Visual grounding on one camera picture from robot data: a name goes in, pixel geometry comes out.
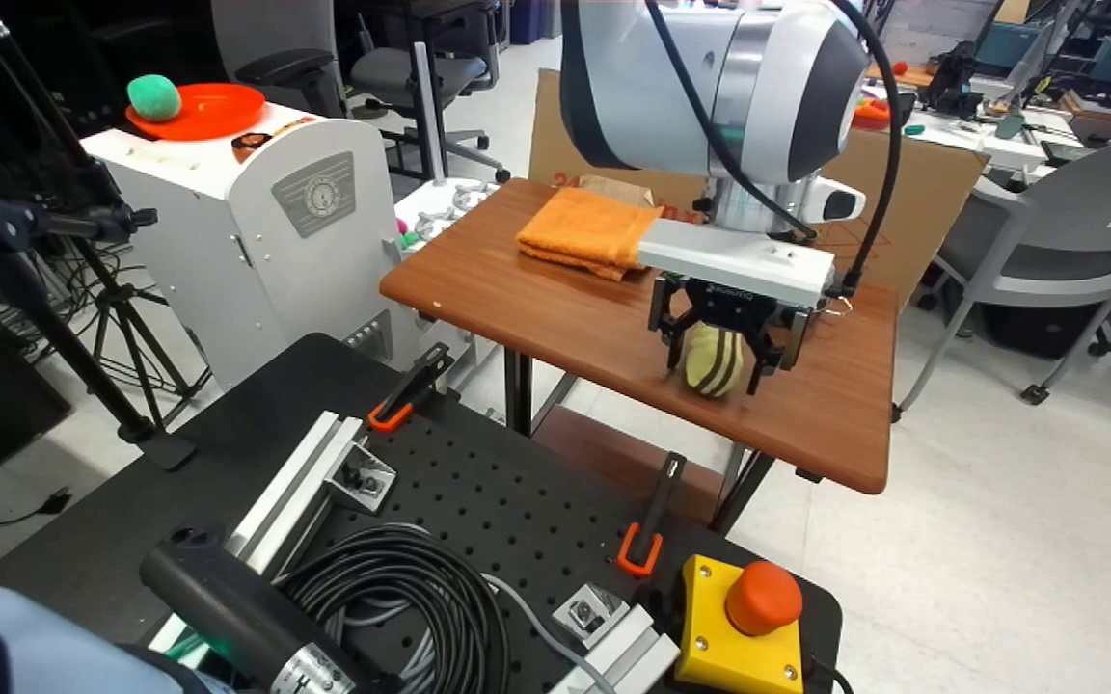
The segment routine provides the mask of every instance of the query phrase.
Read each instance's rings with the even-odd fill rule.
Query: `floor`
[[[555,52],[514,45],[502,86],[458,102],[447,122],[485,127],[496,156],[524,174],[537,66],[555,66]],[[172,346],[191,351],[173,318],[151,320]],[[911,310],[899,395],[933,341],[937,320]],[[841,598],[841,671],[857,690],[1111,690],[1111,364],[1084,359],[1030,408],[1016,390],[1039,372],[1039,359],[964,341],[894,429],[888,495],[811,485],[781,467],[733,530],[736,544]],[[134,458],[60,364],[51,378],[78,408],[0,467],[3,518],[60,485],[89,495]],[[498,413],[498,395],[496,364],[463,399]],[[579,387],[570,404],[704,462],[730,453],[596,387]],[[0,554],[34,530],[0,531]]]

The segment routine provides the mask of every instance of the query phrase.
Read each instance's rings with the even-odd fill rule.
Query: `orange towel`
[[[638,271],[638,244],[659,208],[619,203],[589,189],[559,189],[516,237],[520,255],[584,266],[622,280]]]

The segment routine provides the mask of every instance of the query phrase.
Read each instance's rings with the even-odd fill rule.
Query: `clamp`
[[[670,503],[670,489],[681,489],[685,467],[687,458],[681,453],[669,453],[665,478],[659,478],[658,499],[650,503],[643,521],[642,523],[633,521],[625,530],[625,539],[619,546],[619,566],[638,581],[652,579],[659,566],[659,554],[665,554],[659,521]]]
[[[398,432],[409,415],[412,404],[439,382],[439,376],[452,367],[447,342],[434,342],[412,367],[409,376],[398,382],[393,395],[386,395],[386,401],[380,401],[368,415],[371,432]]]

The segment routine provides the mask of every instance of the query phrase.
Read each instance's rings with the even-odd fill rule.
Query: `orange handle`
[[[622,546],[619,546],[619,566],[622,566],[631,579],[643,581],[643,579],[652,579],[658,566],[659,566],[665,531],[658,531],[658,536],[650,539],[643,563],[633,563],[631,554],[633,554],[638,531],[642,531],[642,523],[633,521],[633,523],[625,530]]]
[[[407,401],[391,419],[382,419],[380,408],[371,408],[368,429],[391,436],[391,432],[398,432],[409,415],[412,415],[412,401]]]

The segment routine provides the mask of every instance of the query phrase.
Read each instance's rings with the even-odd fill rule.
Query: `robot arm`
[[[718,134],[755,185],[841,156],[867,66],[829,0],[665,7]],[[562,3],[562,122],[596,166],[713,174],[706,131],[642,0]]]
[[[722,183],[709,228],[659,221],[638,247],[659,271],[652,327],[669,372],[692,323],[746,337],[755,354],[750,395],[764,372],[794,367],[835,286],[835,255],[755,233],[862,215],[857,189],[816,174],[845,148],[865,66],[829,0],[755,0],[746,11],[562,3],[562,122],[588,161]],[[685,318],[670,318],[674,292],[687,292]]]

